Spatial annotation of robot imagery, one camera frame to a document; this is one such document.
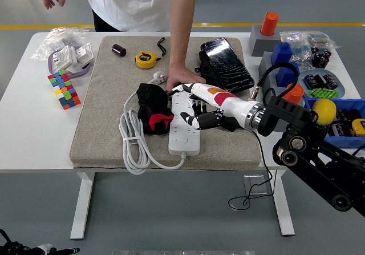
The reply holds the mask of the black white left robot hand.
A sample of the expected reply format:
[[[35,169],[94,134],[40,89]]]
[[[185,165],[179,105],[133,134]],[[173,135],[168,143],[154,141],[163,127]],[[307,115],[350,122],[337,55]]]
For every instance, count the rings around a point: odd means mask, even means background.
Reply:
[[[79,248],[57,249],[51,244],[42,244],[36,247],[40,254],[72,255],[80,252]]]

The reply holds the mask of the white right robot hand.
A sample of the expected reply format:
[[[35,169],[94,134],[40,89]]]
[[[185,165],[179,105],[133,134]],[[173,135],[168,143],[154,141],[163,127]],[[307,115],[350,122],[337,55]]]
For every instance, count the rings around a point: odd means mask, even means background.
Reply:
[[[229,91],[202,83],[181,84],[167,93],[173,95],[177,92],[188,92],[193,95],[193,102],[204,102],[216,107],[214,112],[198,113],[190,116],[181,112],[182,119],[194,129],[204,130],[222,127],[228,118],[233,119],[236,127],[254,130],[252,126],[253,107],[256,101],[245,101]]]

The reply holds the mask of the person's left hand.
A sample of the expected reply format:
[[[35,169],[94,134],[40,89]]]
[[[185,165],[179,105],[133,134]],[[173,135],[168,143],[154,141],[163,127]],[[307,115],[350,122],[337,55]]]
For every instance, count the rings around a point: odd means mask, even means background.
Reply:
[[[168,79],[166,85],[166,91],[171,91],[172,88],[179,84],[189,83],[206,83],[206,80],[191,70],[187,69],[182,63],[170,64],[168,71]]]

